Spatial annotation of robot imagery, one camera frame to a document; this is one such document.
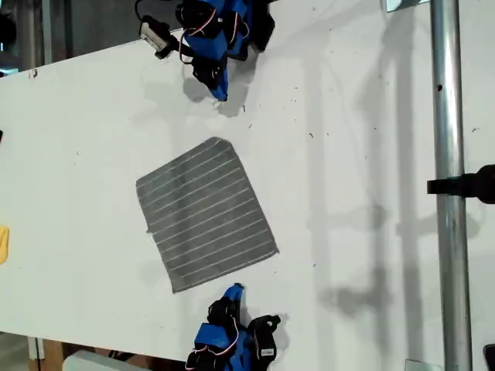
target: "white stripe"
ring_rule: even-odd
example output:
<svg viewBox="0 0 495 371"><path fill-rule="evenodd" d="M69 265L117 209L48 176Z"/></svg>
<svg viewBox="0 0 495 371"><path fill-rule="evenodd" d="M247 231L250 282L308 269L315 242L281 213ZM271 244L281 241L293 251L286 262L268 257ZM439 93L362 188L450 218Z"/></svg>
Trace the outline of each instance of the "white stripe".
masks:
<svg viewBox="0 0 495 371"><path fill-rule="evenodd" d="M256 245L255 247L252 247L251 249L247 249L247 250L244 250L244 251L241 251L240 253L237 253L235 255L231 255L229 257L226 257L222 260L219 260L215 263L212 263L212 264L209 264L205 267L201 267L200 269L196 269L195 271L192 271L192 272L189 272L188 274L184 274L183 276L180 276L179 278L184 278L184 277L187 277L187 276L190 276L191 274L195 274L195 273L198 273L198 272L201 272L201 271L204 271L205 269L208 269L208 268L211 268L211 267L214 267L215 265L218 265L220 263L224 263L226 262L227 260L230 260L230 259L234 259L235 257L239 257L240 255L244 255L246 253L249 253L251 252L252 250L256 250L256 249L259 249L260 247L266 245L267 242L264 242L264 243L260 243L259 245Z"/></svg>
<svg viewBox="0 0 495 371"><path fill-rule="evenodd" d="M201 214L204 210L211 209L212 207L215 207L216 205L218 205L218 204L220 204L220 203L224 203L224 202L225 202L226 200L228 200L228 199L224 199L224 200L219 201L218 203L216 203L216 204L214 204L214 205L212 205L212 206L208 206L206 209L202 209L202 210L198 211L197 213L194 213L193 215L190 215L190 216L186 217L185 219L182 219L182 220L180 220L180 221L178 221L178 222L176 222L176 223L174 223L174 224L171 224L170 226L167 226L166 228L163 228L162 230L157 230L156 232L153 232L153 234L161 233L161 232L163 232L164 230L167 230L168 228L171 228L171 227L173 227L173 226L176 226L177 224L182 223L182 222L184 222L184 221L186 221L186 220L188 220L188 219L192 218L193 216L195 216L195 215L197 215L197 214ZM177 236L177 235L179 235L179 234L181 234L181 233L186 232L187 230L190 230L191 228L194 228L195 226L199 226L199 225L201 225L201 224L203 224L203 223L206 223L206 222L208 222L208 221L210 221L210 220L212 220L212 219L215 219L217 216L224 215L225 213L228 213L229 211L232 211L232 210L236 209L237 207L240 207L240 206L243 206L243 205L244 205L244 204L246 204L246 203L249 203L249 202L250 202L250 201L252 201L253 199L254 199L254 197L253 197L253 198L250 198L248 201L244 201L243 203L240 203L239 205L236 205L236 206L234 206L234 207L231 207L229 210L225 210L225 211L221 212L220 214L213 215L213 216L211 216L210 218L208 218L208 219L206 219L206 220L203 220L202 222L199 222L199 223L197 223L197 224L194 224L193 226L189 226L187 229L182 230L182 231L180 231L180 232L178 232L178 233L176 233L176 234L174 234L174 235L172 235L172 236L170 236L170 237L168 237L168 238L175 237L175 236Z"/></svg>
<svg viewBox="0 0 495 371"><path fill-rule="evenodd" d="M234 231L232 231L232 232L229 232L229 233L227 233L227 234L224 234L223 236L220 236L220 237L216 238L215 240L211 240L211 241L208 241L208 242L206 242L206 243L204 243L204 244L202 244L202 245L199 245L198 247L194 247L193 249L188 250L188 251L186 251L186 252L184 252L184 253L182 253L182 254L179 254L179 255L177 255L177 256L174 256L174 257L172 257L172 258L170 258L170 259L166 259L166 261L167 261L167 262L169 262L169 261L175 260L175 259L177 259L178 257L181 257L182 255L189 254L189 253L191 253L192 251L196 251L196 250L200 249L201 247L205 247L205 246L207 246L207 245L209 245L209 244L211 244L211 243L213 243L213 242L215 242L215 241L218 241L218 240L221 240L222 238L228 237L228 236L230 236L231 234L237 233L237 232L239 232L239 231L241 231L241 230L245 230L246 228L248 228L248 227L250 227L250 226L253 226L253 225L255 225L255 224L256 224L256 223L258 223L258 222L259 222L259 220L257 220L257 221L256 221L256 222L254 222L254 223L248 224L247 226L243 226L242 228L240 228L240 229L238 229L238 230L234 230ZM160 254L163 254L163 253L165 253L167 250L160 250L160 249L159 249L159 251L160 251Z"/></svg>
<svg viewBox="0 0 495 371"><path fill-rule="evenodd" d="M245 213L245 214L243 214L243 215L241 215L241 216L238 216L238 217L237 217L237 218L235 218L235 219L232 219L232 220L229 220L229 221L228 221L228 222L226 222L226 223L220 224L219 226L216 226L216 227L212 228L211 230L207 230L207 231L205 231L205 232L202 232L202 233L200 233L200 234L198 234L198 235L196 235L196 236L194 236L194 237L192 237L192 238L189 238L188 240L185 240L185 241L183 241L183 242L181 242L181 243L178 243L177 245L174 245L174 246L172 246L172 247L170 247L169 249L166 249L166 250L164 250L164 251L173 250L173 249L177 248L178 246L185 244L186 242L190 242L190 241L192 241L192 240L195 240L195 239L196 239L196 238L198 238L198 237L204 236L205 234L207 234L207 233L209 233L209 232L213 232L214 230L218 230L218 229L220 229L222 226L226 226L227 224L230 224L230 223L232 223L232 222L235 222L236 220L242 219L242 218L244 218L246 215L251 214L251 213L253 213L253 212L255 212L255 211L257 211L257 209L254 209L254 210L248 211L247 213ZM159 244L161 244L161 243L163 243L163 242L165 242L165 241L167 241L167 240L170 240L171 238L172 238L172 237L167 237L167 238L165 238L164 240L161 240L161 241L157 242L156 244L157 244L157 245L159 245Z"/></svg>
<svg viewBox="0 0 495 371"><path fill-rule="evenodd" d="M167 173L171 172L171 171L172 171L173 169L175 169L177 166L181 166L182 164L185 164L185 163L186 163L186 162L188 162L190 159L195 158L196 156L201 155L202 153L204 153L204 152L208 151L210 148L215 147L215 146L216 146L219 142L221 142L221 139L217 140L217 141L215 142L215 144L214 144L214 145L212 145L211 147L208 147L208 148L206 148L206 149L202 150L201 152L196 153L195 155L193 155L193 156L189 157L187 160L184 160L184 161L180 162L179 164L177 164L177 165L173 166L172 168L168 169L166 172L163 172L163 173L161 173L160 175L157 175L156 177L151 178L150 180L147 180L146 182L142 183L141 185L138 185L137 189L140 189L141 187L143 187L143 186L147 185L148 183L150 183L150 182L154 181L155 179L158 179L160 176L162 176L162 175L164 175L164 174L167 174Z"/></svg>
<svg viewBox="0 0 495 371"><path fill-rule="evenodd" d="M202 185L201 187L194 189L192 192L189 192L189 193L187 193L186 195L184 195L184 196L182 196L182 197L179 197L178 199L174 199L172 202L167 203L167 204L166 204L165 206L163 206L163 207L160 207L159 209L155 210L153 213L155 213L155 214L156 214L157 212L162 211L163 209L166 209L166 208L167 208L167 207L169 207L170 205L172 205L172 204L174 204L174 203L177 203L177 202L178 202L178 201L180 201L181 199L184 199L184 198L186 198L187 196L191 196L191 195L193 195L194 193L198 192L199 190L201 190L201 189L203 189L203 188L205 188L205 187L207 187L207 186L211 186L211 185L212 185L212 184L214 184L215 182L218 182L219 180L221 180L221 179L223 179L223 178L225 178L225 177L229 176L230 174L232 174L232 173L236 172L237 170L241 170L241 168L235 168L235 169L234 169L234 170L232 170L231 172L229 172L229 173L227 173L227 174L225 174L225 175L222 175L220 178L217 178L217 179L213 180L212 182L209 182L208 184Z"/></svg>
<svg viewBox="0 0 495 371"><path fill-rule="evenodd" d="M204 200L205 200L205 199L207 199L208 197L211 197L211 196L213 196L213 195L216 195L218 192L221 192L221 191L223 191L223 190L225 190L225 189L229 188L230 186L232 186L232 185L234 185L234 184L237 184L237 183L239 183L239 182L242 182L242 181L243 181L243 180L245 180L245 179L246 179L246 178L241 178L241 179L238 179L238 180L236 180L235 182L232 182L231 184L226 185L226 186L224 186L223 188L220 188L220 189L216 190L216 191L215 191L215 192L213 192L213 193L210 193L208 196L201 197L201 198L200 198L200 199L198 199L197 201L194 201L193 203L190 203L189 205L184 206L182 209L178 209L178 210L174 211L173 213L167 214L167 215L165 215L163 218L160 218L160 219L158 219L158 220L154 221L153 223L150 223L150 224L149 224L149 226L151 227L152 225L157 224L157 223L159 223L159 222L161 222L161 221L163 221L163 220L165 220L165 219L167 219L167 218L171 217L171 216L172 216L172 215L174 215L174 214L180 213L181 211L184 211L184 210L185 210L185 209L187 209L188 207L191 207L192 205L194 205L194 204L196 204L196 203L199 203L199 202L201 202L201 201L204 201Z"/></svg>
<svg viewBox="0 0 495 371"><path fill-rule="evenodd" d="M255 233L255 234L251 234L249 237L246 237L246 238L243 238L242 240L239 240L239 241L237 241L237 242L231 243L230 245L227 245L226 247L222 247L222 248L221 248L221 249L219 249L219 250L212 251L211 253L206 254L206 255L203 255L202 257L197 257L196 259L189 260L189 261L187 261L186 263L179 265L178 267L175 267L175 268L170 269L169 271L170 271L170 272L173 272L173 271L175 271L176 269L179 269L179 268L185 267L186 265L189 265L189 264L191 264L191 263L194 263L195 261L198 261L198 260L204 259L205 257L209 257L209 256L211 256L211 255L213 255L213 254L217 254L217 253L219 253L219 252L221 252L221 251L224 251L224 250L226 250L226 249L229 249L229 248L231 248L232 246L238 245L239 243L243 243L243 242L245 242L245 241L247 241L247 240L250 240L250 239L251 239L251 238L253 238L253 237L259 236L260 234L263 234L263 233L264 233L264 232L266 232L267 230L268 230L268 229L265 229L265 230L261 230L261 231L259 231L259 232Z"/></svg>
<svg viewBox="0 0 495 371"><path fill-rule="evenodd" d="M247 265L251 265L251 264L257 263L258 261L264 260L267 257L270 257L270 256L275 255L275 254L276 254L276 252L272 251L272 252L270 252L268 254L265 254L265 255L262 255L260 257L257 257L256 259L249 260L247 262L244 262L243 264L239 264L236 267L229 268L226 271L223 271L223 272L220 272L220 273L216 273L216 274L212 274L211 276L208 276L208 277L203 278L203 279L201 279L199 281L193 282L192 284L187 284L185 286L182 286L181 288L177 288L176 291L184 291L187 288L191 288L193 286L197 286L197 285L202 284L204 282L213 280L214 278L221 277L221 276L224 276L226 274L229 274L229 273L231 273L233 271L238 271L238 270L246 267Z"/></svg>
<svg viewBox="0 0 495 371"><path fill-rule="evenodd" d="M217 169L221 168L222 166L224 166L224 165L228 164L229 162L232 162L233 160L235 160L235 158L231 158L229 161L225 161L225 162L223 162L222 164L218 165L216 168L212 168L210 171L205 172L205 173L201 174L200 176L198 176L198 177L196 177L196 178L194 178L194 179L189 180L187 183L184 183L184 184L182 184L180 187L177 187L177 188L175 188L175 189L171 190L170 192L167 192L165 195L161 195L160 197L158 197L158 198L154 199L154 200L153 200L153 201L151 201L150 203L143 204L143 206L142 206L142 207L149 207L150 205L152 205L153 203L156 203L156 202L157 202L157 201L159 201L160 199L163 199L163 198L167 197L170 193L173 193L173 192L175 192L175 191L178 191L178 190L179 190L179 189L181 189L182 187L185 187L185 186L187 186L188 184L190 184L190 183L192 183L192 182L195 182L195 181L196 181L196 180L198 180L198 179L201 179L201 178L202 178L202 177L204 177L205 175L208 175L208 174L210 174L211 172L214 172L215 170L217 170Z"/></svg>
<svg viewBox="0 0 495 371"><path fill-rule="evenodd" d="M156 191L156 190L158 190L158 189L160 189L160 188L162 188L162 187L165 187L165 186L166 186L167 184L169 184L170 182L173 182L174 180L177 180L178 178L180 178L180 177L184 176L184 174L187 174L188 172L191 172L191 171L192 171L192 170L194 170L195 168L198 168L198 167L200 167L200 166L202 166L202 165L206 164L207 162L210 162L211 160L213 160L213 159L214 159L214 158L216 158L217 156L222 155L224 152L226 152L226 151L228 151L228 150L230 150L230 148L227 148L226 150L224 150L224 151L222 151L222 152L220 152L220 153L217 153L215 156L208 158L206 161L201 162L199 165L196 165L196 166L194 166L193 168L190 168L189 170L187 170L187 171L185 171L185 172L181 172L181 173L180 173L180 175L176 176L175 178L170 179L168 182L165 182L165 183L163 183L163 184L159 185L158 187L156 187L156 188L152 189L151 191L149 191L149 192L145 193L144 195L140 195L138 198L139 198L139 199L141 199L142 197L149 196L149 195L150 195L150 194L152 194L154 191Z"/></svg>

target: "red wire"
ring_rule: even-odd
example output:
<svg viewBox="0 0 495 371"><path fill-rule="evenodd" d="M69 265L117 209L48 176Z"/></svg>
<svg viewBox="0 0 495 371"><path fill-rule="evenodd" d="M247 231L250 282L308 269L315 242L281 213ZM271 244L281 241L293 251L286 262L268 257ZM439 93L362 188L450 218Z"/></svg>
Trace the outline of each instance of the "red wire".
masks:
<svg viewBox="0 0 495 371"><path fill-rule="evenodd" d="M235 336L235 340L232 342L232 344L229 345L229 347L227 349L223 350L220 353L215 353L213 350L209 350L209 349L208 349L208 352L213 353L215 356L223 356L225 353L229 352L234 345L236 345L237 340L239 340L239 330L237 329L237 323L235 322L235 318L232 318L232 319L234 320L235 332L237 333L236 336ZM193 351L195 353L198 353L198 352L204 351L207 348L208 348L208 345L205 345L204 348L202 348L200 350L195 350L194 349ZM184 368L186 369L186 371L193 371L194 370L194 367L184 366Z"/></svg>
<svg viewBox="0 0 495 371"><path fill-rule="evenodd" d="M230 39L229 44L231 44L234 41L235 36L237 35L237 20L238 19L239 19L239 13L235 13L234 32L232 33L232 39Z"/></svg>
<svg viewBox="0 0 495 371"><path fill-rule="evenodd" d="M199 27L198 29L196 29L196 31L194 32L191 32L190 35L191 36L194 36L196 35L199 31L203 31L203 29L208 26L210 24L210 22L213 20L213 17L215 16L215 13L217 12L216 9L214 9L212 12L211 12L211 15L210 17L208 18L208 20L201 26Z"/></svg>
<svg viewBox="0 0 495 371"><path fill-rule="evenodd" d="M180 36L180 43L179 43L179 59L182 63L184 64L192 64L192 62L186 62L183 60L183 41L184 41L184 36L186 35L186 32L188 31L191 31L191 30L194 30L194 32L191 32L190 35L191 36L194 36L196 35L198 32L202 32L204 34L204 31L203 29L208 26L210 24L210 22L213 20L213 17L215 16L215 13L217 12L216 9L214 9L212 12L211 12L211 15L210 17L208 18L208 20L202 25L200 26L198 29L194 29L194 28L190 28L190 29L185 29L184 32L183 32L183 35Z"/></svg>
<svg viewBox="0 0 495 371"><path fill-rule="evenodd" d="M235 318L232 318L232 319L234 320L234 327L235 327L235 331L237 333L234 342L232 342L232 344L230 344L227 349L225 349L224 351L222 351L220 353L215 353L215 352L213 352L213 351L211 351L209 349L208 349L208 352L213 353L215 356L222 356L225 353L227 353L229 350L231 350L232 347L236 344L237 340L239 340L239 330L237 329L237 324L235 323Z"/></svg>

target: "white table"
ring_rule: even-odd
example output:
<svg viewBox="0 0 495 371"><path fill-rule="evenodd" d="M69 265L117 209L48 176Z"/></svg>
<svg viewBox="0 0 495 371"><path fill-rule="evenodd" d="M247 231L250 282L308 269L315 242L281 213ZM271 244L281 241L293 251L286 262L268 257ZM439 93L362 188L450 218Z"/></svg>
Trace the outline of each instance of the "white table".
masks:
<svg viewBox="0 0 495 371"><path fill-rule="evenodd" d="M493 163L495 3L463 1L466 170ZM276 370L442 364L429 8L283 0L216 111L177 55L130 43L0 80L0 330L185 359L234 282L279 313ZM281 253L172 294L135 181L211 136ZM495 208L468 201L473 354L495 341Z"/></svg>

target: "metal frame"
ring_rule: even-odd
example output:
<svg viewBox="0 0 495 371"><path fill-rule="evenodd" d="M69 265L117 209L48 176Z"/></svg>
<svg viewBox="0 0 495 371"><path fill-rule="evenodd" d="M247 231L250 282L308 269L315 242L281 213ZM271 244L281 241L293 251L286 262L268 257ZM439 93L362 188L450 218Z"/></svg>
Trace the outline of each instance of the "metal frame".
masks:
<svg viewBox="0 0 495 371"><path fill-rule="evenodd" d="M459 0L432 0L436 178L464 173ZM437 196L443 342L446 371L471 371L466 201Z"/></svg>

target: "black clamp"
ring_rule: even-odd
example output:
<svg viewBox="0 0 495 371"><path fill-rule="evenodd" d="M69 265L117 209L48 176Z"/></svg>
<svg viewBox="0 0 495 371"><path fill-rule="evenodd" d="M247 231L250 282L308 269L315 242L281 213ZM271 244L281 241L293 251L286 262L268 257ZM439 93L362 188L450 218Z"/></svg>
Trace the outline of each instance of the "black clamp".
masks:
<svg viewBox="0 0 495 371"><path fill-rule="evenodd" d="M204 83L208 89L217 89L222 73L227 68L227 55L224 55L220 60L197 56L193 59L193 68L193 75L199 82Z"/></svg>
<svg viewBox="0 0 495 371"><path fill-rule="evenodd" d="M476 174L430 180L428 194L477 197L482 203L495 204L495 165L485 165Z"/></svg>
<svg viewBox="0 0 495 371"><path fill-rule="evenodd" d="M277 345L273 339L273 332L280 321L277 315L264 315L253 319L247 327L247 332L251 334L255 344L256 357L251 360L254 369L266 370L277 358Z"/></svg>
<svg viewBox="0 0 495 371"><path fill-rule="evenodd" d="M156 50L155 56L161 60L169 56L172 51L179 51L179 40L170 33L170 26L150 15L142 17L139 33L141 38ZM182 45L181 53L185 56L194 56L193 50L187 45Z"/></svg>

